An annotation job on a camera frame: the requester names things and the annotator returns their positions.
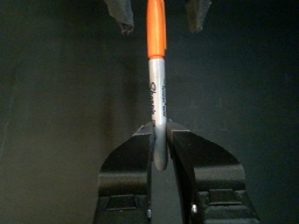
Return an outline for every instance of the black robotic claw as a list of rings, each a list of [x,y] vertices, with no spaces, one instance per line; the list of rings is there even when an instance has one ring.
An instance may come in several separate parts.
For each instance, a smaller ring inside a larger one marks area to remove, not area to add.
[[[154,223],[153,132],[149,123],[102,165],[94,224]],[[237,158],[174,122],[167,123],[167,138],[181,192],[182,223],[259,223]]]

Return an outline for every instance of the dark background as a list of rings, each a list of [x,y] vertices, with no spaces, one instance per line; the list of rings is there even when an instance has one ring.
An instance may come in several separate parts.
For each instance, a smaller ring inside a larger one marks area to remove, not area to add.
[[[151,120],[146,1],[0,2],[0,223],[93,222],[99,167]],[[166,1],[169,117],[241,160],[266,224],[299,222],[298,1]]]

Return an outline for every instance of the marker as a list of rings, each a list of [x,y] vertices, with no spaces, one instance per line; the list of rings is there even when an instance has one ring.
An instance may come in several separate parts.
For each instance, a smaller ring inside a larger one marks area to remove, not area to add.
[[[165,0],[147,1],[147,48],[150,66],[150,94],[154,121],[154,164],[159,171],[167,166],[166,142],[166,86],[165,86],[165,51],[166,21]]]

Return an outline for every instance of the screw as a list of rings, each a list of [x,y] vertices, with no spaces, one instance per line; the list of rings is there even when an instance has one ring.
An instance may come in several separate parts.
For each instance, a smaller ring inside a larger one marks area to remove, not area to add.
[[[194,214],[197,214],[198,213],[198,207],[197,207],[197,205],[191,205],[191,212],[194,213]]]
[[[147,209],[147,218],[151,219],[153,218],[153,210]]]

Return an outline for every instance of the orange marker cap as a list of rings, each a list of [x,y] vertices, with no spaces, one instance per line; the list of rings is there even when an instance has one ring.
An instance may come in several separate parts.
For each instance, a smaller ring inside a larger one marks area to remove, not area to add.
[[[166,50],[165,0],[147,2],[147,49],[150,59],[162,59]]]

